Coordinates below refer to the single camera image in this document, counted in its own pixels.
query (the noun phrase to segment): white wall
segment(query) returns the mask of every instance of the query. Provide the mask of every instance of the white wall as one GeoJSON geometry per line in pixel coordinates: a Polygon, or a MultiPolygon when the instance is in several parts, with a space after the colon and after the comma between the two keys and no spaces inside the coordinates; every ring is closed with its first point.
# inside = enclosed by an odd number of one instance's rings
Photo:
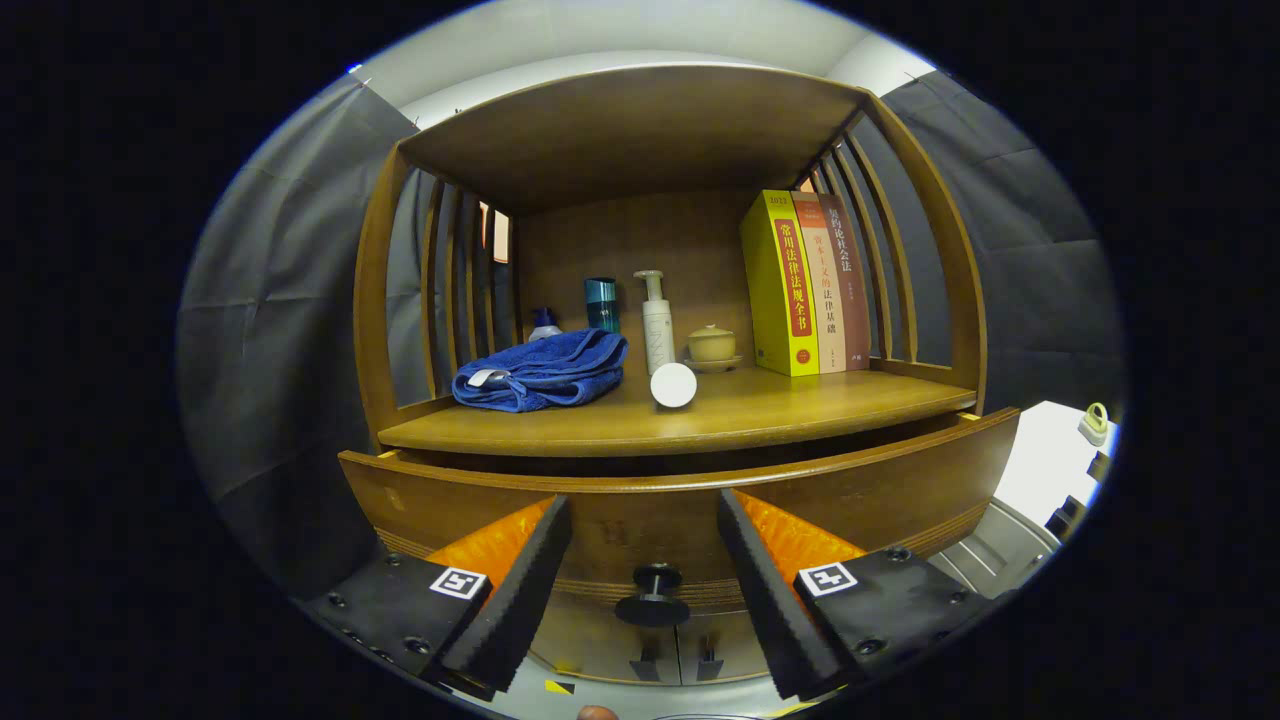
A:
{"type": "Polygon", "coordinates": [[[910,50],[879,33],[869,33],[836,60],[827,73],[829,79],[865,87],[883,96],[936,68],[910,50]]]}
{"type": "Polygon", "coordinates": [[[467,108],[484,102],[485,100],[490,100],[524,87],[530,87],[540,82],[611,68],[680,64],[730,64],[762,68],[777,67],[742,58],[710,55],[705,53],[681,53],[676,50],[584,53],[581,55],[567,55],[563,58],[550,58],[548,60],[527,63],[515,68],[506,68],[494,73],[471,78],[445,87],[438,92],[433,92],[426,97],[415,100],[402,106],[399,110],[401,113],[404,113],[404,117],[415,120],[417,127],[426,128],[453,115],[456,110],[466,110],[467,108]]]}

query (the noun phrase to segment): screw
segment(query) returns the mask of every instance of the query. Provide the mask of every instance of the screw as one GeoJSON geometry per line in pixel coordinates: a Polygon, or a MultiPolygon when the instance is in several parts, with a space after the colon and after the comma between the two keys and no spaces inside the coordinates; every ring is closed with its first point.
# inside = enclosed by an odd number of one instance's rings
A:
{"type": "Polygon", "coordinates": [[[884,650],[884,641],[878,638],[867,638],[858,643],[858,655],[876,655],[882,650],[884,650]]]}
{"type": "Polygon", "coordinates": [[[410,652],[416,652],[419,655],[428,655],[431,652],[431,643],[424,641],[417,635],[410,635],[404,638],[404,650],[410,652]]]}

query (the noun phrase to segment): saucer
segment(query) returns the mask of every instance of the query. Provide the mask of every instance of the saucer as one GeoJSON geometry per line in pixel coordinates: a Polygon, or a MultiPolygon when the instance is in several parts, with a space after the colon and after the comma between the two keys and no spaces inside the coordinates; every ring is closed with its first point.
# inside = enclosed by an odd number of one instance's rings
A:
{"type": "Polygon", "coordinates": [[[708,360],[705,363],[699,363],[698,360],[690,357],[685,360],[685,365],[689,365],[690,368],[692,368],[699,373],[724,373],[727,370],[737,368],[739,363],[741,361],[742,361],[741,355],[735,355],[728,360],[708,360]]]}

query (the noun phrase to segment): book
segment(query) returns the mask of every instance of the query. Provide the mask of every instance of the book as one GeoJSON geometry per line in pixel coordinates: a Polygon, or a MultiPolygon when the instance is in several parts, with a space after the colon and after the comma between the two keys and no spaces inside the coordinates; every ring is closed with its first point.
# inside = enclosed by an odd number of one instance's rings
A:
{"type": "Polygon", "coordinates": [[[785,375],[819,373],[813,287],[791,193],[765,190],[739,224],[755,334],[755,364],[785,375]]]}
{"type": "Polygon", "coordinates": [[[840,300],[835,245],[822,211],[818,195],[791,192],[800,236],[813,286],[814,331],[818,333],[818,372],[844,373],[849,354],[845,352],[845,310],[840,300]]]}
{"type": "Polygon", "coordinates": [[[849,210],[840,197],[819,193],[818,202],[827,220],[827,234],[831,237],[836,265],[837,290],[842,305],[841,318],[845,323],[845,369],[865,370],[870,368],[872,328],[867,307],[867,286],[863,283],[863,263],[854,242],[854,227],[849,222],[849,210]]]}

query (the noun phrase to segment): wooden cabinet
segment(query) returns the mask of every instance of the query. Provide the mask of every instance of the wooden cabinet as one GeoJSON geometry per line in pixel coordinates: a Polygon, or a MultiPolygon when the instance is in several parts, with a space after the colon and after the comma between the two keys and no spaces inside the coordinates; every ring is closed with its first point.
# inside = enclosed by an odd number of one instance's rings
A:
{"type": "Polygon", "coordinates": [[[783,70],[590,73],[498,97],[403,140],[370,199],[353,302],[361,400],[381,455],[343,452],[340,461],[365,514],[388,546],[425,557],[532,502],[567,496],[572,541],[532,652],[582,676],[689,684],[765,671],[717,532],[722,488],[864,550],[905,544],[932,555],[980,519],[1018,423],[1015,410],[983,415],[982,286],[941,176],[873,94],[783,70]],[[844,142],[860,150],[849,131],[861,122],[883,135],[920,199],[946,284],[950,365],[916,359],[910,269],[874,170],[860,152],[852,164],[835,152],[844,142]],[[422,372],[435,397],[401,406],[387,342],[387,261],[412,167],[439,181],[420,252],[422,372]],[[883,355],[869,370],[790,378],[750,360],[737,224],[760,190],[805,183],[838,195],[860,228],[883,355]],[[443,184],[462,192],[444,193],[443,184]],[[489,206],[485,233],[440,227],[443,197],[461,204],[463,195],[489,206]],[[877,249],[873,209],[888,252],[877,249]],[[509,223],[489,222],[499,215],[509,223]],[[509,264],[472,273],[467,259],[493,261],[498,227],[509,228],[509,264]],[[904,309],[897,327],[888,264],[904,309]],[[731,373],[700,375],[680,410],[655,409],[648,395],[644,292],[627,281],[650,268],[667,273],[677,340],[727,324],[748,356],[731,373]],[[504,295],[483,287],[497,275],[504,295]],[[550,305],[566,331],[584,327],[581,284],[594,275],[618,279],[621,332],[632,346],[620,387],[581,407],[507,414],[462,406],[438,382],[474,355],[467,338],[492,338],[494,350],[521,342],[531,307],[550,305]],[[498,316],[517,322],[499,332],[498,316]],[[675,594],[692,618],[678,629],[643,630],[612,615],[636,592],[632,570],[650,562],[684,575],[675,594]]]}

